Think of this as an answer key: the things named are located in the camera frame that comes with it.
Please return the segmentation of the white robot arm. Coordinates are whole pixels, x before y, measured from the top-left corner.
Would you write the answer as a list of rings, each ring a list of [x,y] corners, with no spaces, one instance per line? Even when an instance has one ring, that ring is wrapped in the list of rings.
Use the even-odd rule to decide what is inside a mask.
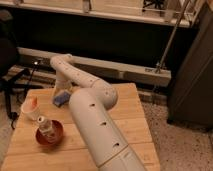
[[[69,99],[69,109],[99,171],[146,171],[108,111],[118,101],[116,89],[105,80],[73,65],[71,54],[53,56],[55,92],[79,86]]]

